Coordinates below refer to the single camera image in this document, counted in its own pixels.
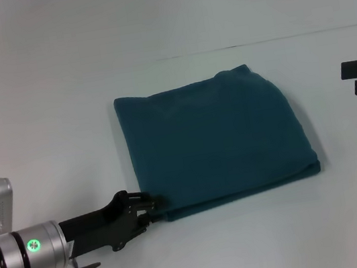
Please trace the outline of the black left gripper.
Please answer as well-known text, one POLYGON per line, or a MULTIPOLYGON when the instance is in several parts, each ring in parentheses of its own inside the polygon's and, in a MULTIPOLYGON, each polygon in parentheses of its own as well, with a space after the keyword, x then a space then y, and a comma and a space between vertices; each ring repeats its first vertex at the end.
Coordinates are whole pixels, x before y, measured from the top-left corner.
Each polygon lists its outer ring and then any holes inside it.
POLYGON ((159 210, 166 207, 166 199, 146 192, 117 192, 100 210, 60 222, 65 240, 73 244, 71 258, 109 246, 120 251, 146 228, 159 222, 160 216, 138 215, 138 211, 159 210))

